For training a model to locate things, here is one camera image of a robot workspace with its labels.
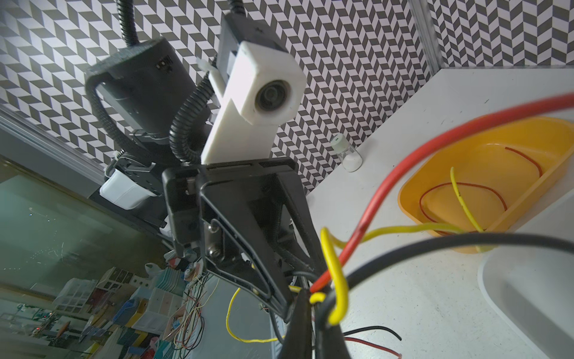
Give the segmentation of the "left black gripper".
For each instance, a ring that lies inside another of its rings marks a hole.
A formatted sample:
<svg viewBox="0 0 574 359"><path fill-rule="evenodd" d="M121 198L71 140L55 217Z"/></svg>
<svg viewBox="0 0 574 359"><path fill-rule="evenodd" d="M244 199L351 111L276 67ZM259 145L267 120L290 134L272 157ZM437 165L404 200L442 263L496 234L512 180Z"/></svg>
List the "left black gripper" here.
<svg viewBox="0 0 574 359"><path fill-rule="evenodd" d="M294 160L172 168L162 182L174 242L278 317L294 301L282 269L327 270Z"/></svg>

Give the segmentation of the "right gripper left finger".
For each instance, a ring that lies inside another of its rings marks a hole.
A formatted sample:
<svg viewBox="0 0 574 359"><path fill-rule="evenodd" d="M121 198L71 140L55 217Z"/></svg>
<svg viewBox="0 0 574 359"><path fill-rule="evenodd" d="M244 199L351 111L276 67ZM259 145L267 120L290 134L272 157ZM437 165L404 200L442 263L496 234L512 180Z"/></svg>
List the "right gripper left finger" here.
<svg viewBox="0 0 574 359"><path fill-rule="evenodd" d="M279 359L312 359L312 306L309 290L298 293Z"/></svg>

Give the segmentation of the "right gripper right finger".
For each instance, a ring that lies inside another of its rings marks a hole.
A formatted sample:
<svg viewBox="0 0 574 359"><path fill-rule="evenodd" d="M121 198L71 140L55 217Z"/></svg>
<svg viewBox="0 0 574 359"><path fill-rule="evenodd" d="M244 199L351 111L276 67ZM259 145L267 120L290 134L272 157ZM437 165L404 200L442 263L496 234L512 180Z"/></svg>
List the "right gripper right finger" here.
<svg viewBox="0 0 574 359"><path fill-rule="evenodd" d="M345 344L339 325L329 326L315 315L315 357L318 359L349 359L351 356Z"/></svg>

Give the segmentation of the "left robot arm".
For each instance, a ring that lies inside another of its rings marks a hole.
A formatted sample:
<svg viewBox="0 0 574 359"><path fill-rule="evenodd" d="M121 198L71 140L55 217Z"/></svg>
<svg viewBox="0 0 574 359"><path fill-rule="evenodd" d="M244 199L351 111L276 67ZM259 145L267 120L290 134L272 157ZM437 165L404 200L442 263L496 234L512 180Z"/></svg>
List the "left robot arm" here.
<svg viewBox="0 0 574 359"><path fill-rule="evenodd" d="M327 268L297 164L271 155L303 100L303 70L241 1L199 82L165 38L138 39L131 1L117 8L126 47L85 73L92 112L120 147L94 198L288 320L291 279Z"/></svg>

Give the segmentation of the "clear jar white lid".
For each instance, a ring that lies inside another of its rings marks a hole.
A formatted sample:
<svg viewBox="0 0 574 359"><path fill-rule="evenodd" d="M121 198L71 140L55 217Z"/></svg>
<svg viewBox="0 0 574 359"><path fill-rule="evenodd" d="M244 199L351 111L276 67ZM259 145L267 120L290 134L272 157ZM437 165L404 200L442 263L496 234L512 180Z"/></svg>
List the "clear jar white lid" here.
<svg viewBox="0 0 574 359"><path fill-rule="evenodd" d="M338 133L333 136L330 145L347 172L355 172L363 164L363 157L343 134Z"/></svg>

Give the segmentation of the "white plastic tray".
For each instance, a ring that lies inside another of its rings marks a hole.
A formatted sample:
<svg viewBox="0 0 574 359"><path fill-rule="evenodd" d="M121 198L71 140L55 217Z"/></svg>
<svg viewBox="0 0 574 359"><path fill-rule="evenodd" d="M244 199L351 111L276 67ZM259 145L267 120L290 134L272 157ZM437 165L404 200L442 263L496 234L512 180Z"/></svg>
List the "white plastic tray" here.
<svg viewBox="0 0 574 359"><path fill-rule="evenodd" d="M490 306L540 358L573 357L573 256L499 247L478 269Z"/></svg>

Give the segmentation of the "yellow plastic tray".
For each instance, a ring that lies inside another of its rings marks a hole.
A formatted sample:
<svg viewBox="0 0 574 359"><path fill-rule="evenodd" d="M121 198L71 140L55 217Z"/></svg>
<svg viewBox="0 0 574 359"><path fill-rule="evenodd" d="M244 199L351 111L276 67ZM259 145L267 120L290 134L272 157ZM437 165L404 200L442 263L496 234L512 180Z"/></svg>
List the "yellow plastic tray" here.
<svg viewBox="0 0 574 359"><path fill-rule="evenodd" d="M529 118L471 136L436 152L402 186L398 203L417 224L452 224L467 232L473 218L505 232L567 173L573 123Z"/></svg>

